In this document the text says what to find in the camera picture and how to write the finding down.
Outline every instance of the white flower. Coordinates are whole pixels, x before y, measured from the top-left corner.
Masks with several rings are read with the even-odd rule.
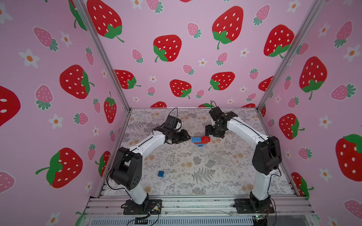
[[[298,0],[289,2],[289,8],[287,12],[295,13],[295,10],[301,5],[301,3]]]
[[[327,31],[331,26],[325,23],[321,29],[319,29],[319,38],[327,35]]]
[[[53,118],[52,119],[49,119],[49,122],[51,124],[53,124],[53,129],[55,129],[56,127],[63,127],[62,126],[62,121],[63,121],[63,118],[60,117],[58,118],[58,115],[57,114],[54,114]]]
[[[324,118],[319,118],[319,121],[319,126],[324,126],[326,129],[328,129],[328,125],[332,123],[330,120],[328,120],[328,115],[326,115]]]
[[[248,51],[248,48],[245,47],[245,49],[240,50],[240,57],[246,57],[248,53],[250,53],[250,51]]]
[[[328,182],[328,179],[329,179],[329,178],[332,178],[332,176],[328,173],[328,170],[327,170],[327,169],[319,169],[319,171],[320,171],[319,176],[320,176],[321,178],[324,178],[325,181]]]
[[[0,23],[4,24],[5,19],[7,20],[13,20],[13,18],[6,12],[6,7],[4,3],[0,3]]]
[[[361,53],[358,51],[359,47],[361,45],[357,45],[356,47],[352,48],[352,47],[348,47],[347,48],[347,53],[346,55],[344,55],[343,59],[347,59],[348,62],[352,62],[353,58],[356,56],[360,56]]]
[[[199,60],[199,67],[201,67],[201,66],[206,66],[206,64],[207,64],[207,61],[205,60],[205,58],[202,58],[202,60]]]
[[[55,213],[51,213],[50,215],[50,219],[48,220],[48,222],[45,223],[46,226],[53,226],[55,224],[57,224],[59,222],[59,214],[60,212]]]
[[[69,39],[69,34],[64,34],[64,32],[62,31],[60,33],[62,34],[62,37],[60,39],[66,44],[67,47],[69,47],[69,45],[73,45],[72,41],[70,41]]]
[[[93,136],[99,135],[99,128],[94,126],[94,129],[92,130],[92,132],[93,132]]]
[[[39,57],[34,56],[33,53],[30,51],[30,49],[26,49],[25,52],[19,52],[19,55],[24,58],[24,65],[30,66],[32,65],[35,68],[38,68],[37,62],[40,60]]]

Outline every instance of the pink wall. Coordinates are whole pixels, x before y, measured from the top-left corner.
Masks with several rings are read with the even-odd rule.
[[[362,225],[361,8],[361,1],[327,2],[266,103],[264,120],[280,139],[284,163],[303,177],[297,185],[323,225]],[[336,40],[346,43],[336,48]],[[305,130],[290,140],[295,118]]]
[[[264,80],[273,76],[281,61],[279,55],[267,55],[273,52],[274,45],[284,47],[291,43],[292,33],[297,33],[312,2],[88,0],[87,6],[112,67],[121,70],[118,71],[119,78],[125,73],[120,82],[125,85],[123,93],[130,107],[150,107],[158,101],[168,107],[198,107],[210,103],[210,100],[222,107],[241,107],[249,103],[259,104],[264,95],[259,84],[262,86]],[[255,18],[260,18],[262,23],[257,23]],[[217,40],[226,43],[220,43],[219,49],[213,31],[216,31]],[[222,38],[219,31],[226,31],[227,39]],[[154,44],[156,53],[161,55],[159,57],[154,52]],[[251,75],[254,68],[258,71]],[[214,85],[220,90],[211,88],[208,91],[212,87],[211,78],[219,81],[217,75],[213,77],[217,73],[220,73],[219,78],[224,74],[228,80],[232,79],[231,83],[227,80]],[[172,83],[172,86],[177,83],[175,88],[170,87],[173,80],[180,80]],[[179,97],[181,90],[185,90],[185,97]]]
[[[101,180],[95,161],[112,150],[110,131],[118,135],[126,111],[109,77],[102,76],[104,66],[89,34],[78,22],[74,28],[68,1],[6,0],[0,10],[0,225],[76,225],[80,217],[76,212],[82,213],[89,196],[96,196]],[[56,52],[49,47],[51,39],[58,44],[53,43]],[[93,65],[87,60],[86,47],[92,50],[88,57]],[[62,79],[61,74],[72,65],[79,66]],[[95,85],[90,85],[89,95],[84,74],[78,75],[82,69]],[[78,98],[66,92],[62,83]],[[35,92],[41,85],[45,85],[40,89],[44,94],[39,96]],[[109,92],[117,107],[112,123],[104,112]],[[99,113],[94,98],[99,100]],[[80,114],[80,124],[76,124],[74,115],[81,112],[88,121]],[[92,132],[95,127],[98,135]]]

